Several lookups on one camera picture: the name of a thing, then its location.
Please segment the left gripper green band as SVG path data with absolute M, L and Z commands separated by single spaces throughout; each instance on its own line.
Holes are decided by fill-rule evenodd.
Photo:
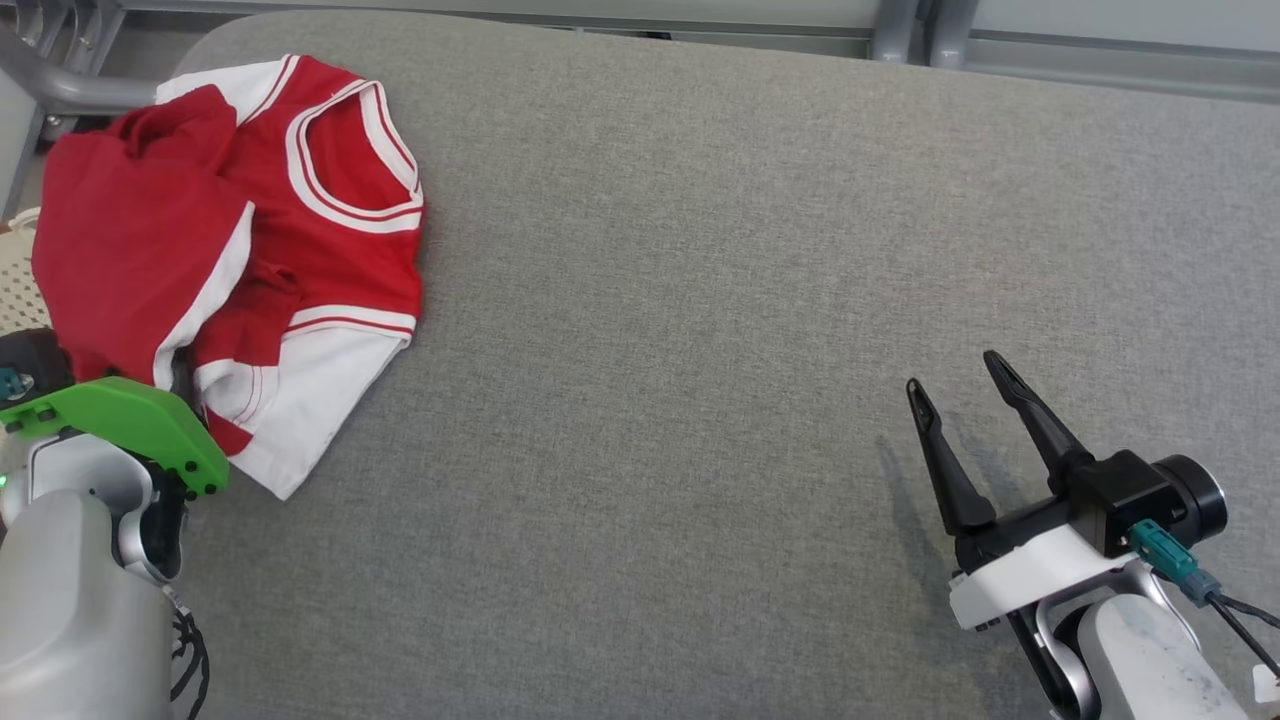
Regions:
M 191 495 L 223 492 L 229 461 L 183 398 L 200 398 L 192 348 L 174 354 L 172 392 L 123 377 L 68 386 L 0 404 L 0 427 L 24 437 L 72 428 L 174 470 Z

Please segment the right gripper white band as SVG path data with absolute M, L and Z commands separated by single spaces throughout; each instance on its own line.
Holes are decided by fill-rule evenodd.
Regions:
M 1044 462 L 1050 492 L 1066 493 L 1068 477 L 1093 462 L 1093 454 L 1001 354 L 987 350 L 983 361 Z M 1102 555 L 1073 528 L 1066 500 L 1047 498 L 996 518 L 946 441 L 942 418 L 916 378 L 906 383 L 906 396 L 943 529 L 955 541 L 961 574 L 950 582 L 948 603 L 961 629 L 1096 587 L 1143 593 L 1137 556 Z

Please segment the red shorts white trim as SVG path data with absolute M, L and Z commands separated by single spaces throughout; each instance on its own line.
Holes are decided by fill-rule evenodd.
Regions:
M 179 348 L 232 355 L 259 313 L 283 329 L 294 277 L 253 255 L 257 208 L 223 173 L 238 127 L 204 86 L 52 147 L 32 268 L 79 380 L 169 389 Z

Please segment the red white basketball jersey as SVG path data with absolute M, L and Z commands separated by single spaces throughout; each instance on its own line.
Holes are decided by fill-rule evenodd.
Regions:
M 230 109 L 218 173 L 250 204 L 192 378 L 230 464 L 285 500 L 413 338 L 426 199 L 374 79 L 287 55 L 179 76 L 157 101 L 192 94 Z

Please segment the cream perforated laundry basket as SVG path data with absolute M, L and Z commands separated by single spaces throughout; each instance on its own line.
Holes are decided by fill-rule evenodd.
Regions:
M 32 272 L 40 211 L 31 208 L 0 224 L 0 337 L 52 325 Z

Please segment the grey metal cart frame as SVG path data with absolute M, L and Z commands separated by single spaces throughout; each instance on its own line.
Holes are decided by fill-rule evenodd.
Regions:
M 118 0 L 0 0 L 0 219 L 49 118 L 73 126 L 155 99 L 154 81 L 99 73 L 125 15 Z

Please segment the grey partition post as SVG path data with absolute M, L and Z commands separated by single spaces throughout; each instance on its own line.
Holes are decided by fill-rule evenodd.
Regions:
M 924 20 L 928 65 L 963 70 L 980 0 L 931 0 Z
M 908 64 L 922 0 L 878 0 L 868 45 L 873 61 Z

